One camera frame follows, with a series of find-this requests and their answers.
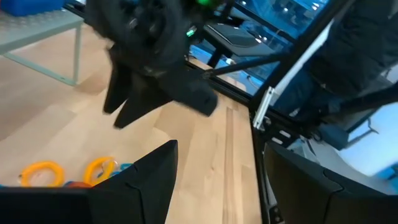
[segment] black metal frame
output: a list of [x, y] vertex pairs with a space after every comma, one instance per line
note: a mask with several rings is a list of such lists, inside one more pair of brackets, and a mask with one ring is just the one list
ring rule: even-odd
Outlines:
[[366, 111], [374, 108], [380, 108], [384, 105], [398, 101], [398, 83], [389, 88], [357, 97], [355, 99], [344, 101], [337, 105], [333, 103], [325, 105], [319, 109], [321, 119], [329, 117], [356, 113], [358, 111]]
[[[262, 97], [268, 87], [275, 87], [285, 77], [287, 72], [295, 65], [295, 63], [297, 63], [300, 57], [321, 34], [325, 27], [332, 21], [332, 19], [342, 9], [347, 8], [354, 1], [355, 0], [330, 0], [329, 3], [325, 6], [324, 10], [319, 13], [314, 22], [312, 22], [308, 29], [297, 40], [282, 30], [278, 31], [279, 29], [277, 27], [260, 18], [258, 15], [251, 12], [249, 9], [246, 9], [244, 6], [235, 4], [234, 7], [236, 7], [238, 10], [242, 11], [249, 17], [253, 18], [254, 21], [257, 21], [258, 23], [270, 28], [270, 30], [274, 32], [278, 31], [277, 35], [295, 44], [289, 54], [272, 54], [266, 57], [241, 62], [235, 65], [230, 65], [228, 67], [206, 70], [203, 71], [203, 76], [205, 78], [208, 78], [210, 85], [216, 91], [247, 106], [249, 108], [252, 122], [252, 119], [256, 114], [256, 110], [258, 109]], [[259, 91], [257, 91], [254, 96], [249, 95], [248, 93], [217, 77], [217, 75], [235, 72], [238, 70], [256, 67], [276, 61], [280, 61], [280, 64], [275, 68], [270, 77], [263, 83]], [[187, 62], [187, 65], [194, 69], [201, 69], [189, 62]], [[309, 137], [310, 134], [306, 132], [305, 127], [303, 127], [300, 123], [278, 113], [272, 108], [269, 108], [267, 110], [266, 117], [270, 121], [269, 124], [267, 124], [266, 133], [264, 133], [264, 131], [254, 128], [252, 128], [251, 130], [263, 223], [271, 221], [269, 220], [269, 211], [267, 211], [267, 209], [269, 208], [269, 202], [267, 195], [268, 192], [266, 183], [266, 170], [264, 165], [264, 149], [266, 142], [271, 141], [272, 138], [277, 138], [282, 141], [283, 146], [287, 147], [292, 142], [294, 142], [300, 135]], [[289, 136], [282, 134], [281, 131], [287, 133]]]
[[218, 42], [212, 35], [210, 35], [207, 32], [203, 32], [203, 38], [207, 40], [212, 46], [215, 47], [215, 51], [211, 55], [209, 61], [207, 62], [207, 65], [215, 68], [218, 64], [218, 62], [221, 60], [223, 55], [227, 58], [231, 58], [233, 53], [226, 48], [223, 44]]

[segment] blue object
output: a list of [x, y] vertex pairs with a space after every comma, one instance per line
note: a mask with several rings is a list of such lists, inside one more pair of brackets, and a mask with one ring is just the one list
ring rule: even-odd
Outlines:
[[392, 175], [394, 175], [394, 170], [389, 167], [381, 172], [379, 172], [378, 174], [376, 174], [379, 178], [382, 178], [384, 180], [387, 180], [389, 177], [391, 177]]
[[398, 178], [392, 179], [391, 180], [391, 185], [396, 190], [396, 192], [398, 193]]
[[120, 170], [124, 171], [125, 169], [129, 168], [132, 164], [121, 164], [120, 165]]
[[[110, 175], [109, 177], [113, 177], [113, 176], [118, 175], [118, 174], [120, 174], [120, 171], [115, 171], [115, 172], [112, 172], [111, 175]], [[97, 178], [100, 178], [102, 175], [103, 175], [102, 172], [99, 173], [99, 174], [97, 175]]]
[[0, 9], [13, 16], [28, 16], [61, 9], [65, 0], [0, 0]]
[[68, 181], [68, 182], [66, 182], [63, 186], [64, 186], [64, 187], [68, 187], [68, 185], [70, 185], [71, 183], [73, 183], [73, 181]]

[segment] glass window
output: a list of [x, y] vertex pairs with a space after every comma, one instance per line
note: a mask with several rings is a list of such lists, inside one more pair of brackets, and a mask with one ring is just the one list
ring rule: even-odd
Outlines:
[[[239, 29], [248, 32], [253, 39], [268, 46], [272, 52], [288, 52], [292, 43], [281, 37], [279, 32], [284, 31], [296, 39], [314, 20], [318, 12], [323, 9], [327, 0], [239, 0], [236, 2], [279, 30], [274, 32], [269, 27], [254, 21], [234, 8], [230, 16], [246, 16], [244, 22], [239, 24]], [[191, 48], [191, 54], [205, 63], [209, 61], [214, 52], [215, 47], [206, 39]], [[224, 67], [231, 63], [244, 62], [254, 58], [238, 57], [236, 55], [232, 55], [231, 58], [222, 56], [216, 67]], [[246, 91], [253, 95], [278, 64], [272, 63], [249, 68], [230, 76], [242, 83], [246, 87]]]

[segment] orange toy ring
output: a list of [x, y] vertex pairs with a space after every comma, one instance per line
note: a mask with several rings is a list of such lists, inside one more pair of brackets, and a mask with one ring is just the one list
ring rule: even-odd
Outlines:
[[[92, 176], [94, 171], [96, 169], [101, 169], [103, 164], [107, 161], [112, 161], [112, 162], [110, 162], [107, 166], [103, 168], [103, 174], [100, 177], [93, 179]], [[115, 169], [115, 161], [112, 157], [98, 158], [88, 165], [83, 177], [83, 181], [84, 183], [90, 184], [92, 186], [97, 185], [102, 181], [108, 179], [111, 176], [114, 169]]]
[[52, 184], [49, 184], [48, 187], [61, 187], [63, 185], [65, 180], [64, 171], [62, 167], [60, 167], [57, 163], [52, 161], [36, 162], [26, 167], [20, 175], [21, 185], [23, 187], [31, 187], [29, 181], [30, 178], [32, 177], [32, 174], [43, 169], [50, 169], [55, 173], [55, 180]]

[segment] wooden floor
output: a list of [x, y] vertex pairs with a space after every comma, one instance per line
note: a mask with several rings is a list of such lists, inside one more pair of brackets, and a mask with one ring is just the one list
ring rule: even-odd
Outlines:
[[[69, 75], [73, 36], [66, 32], [16, 54]], [[178, 177], [167, 223], [261, 223], [247, 108], [220, 95], [217, 110], [205, 118], [169, 103], [115, 130], [115, 114], [102, 112], [111, 70], [105, 45], [84, 28], [74, 88], [0, 57], [0, 184], [19, 185], [21, 170], [44, 160], [59, 163], [67, 180], [82, 180], [97, 157], [134, 162], [177, 139]]]

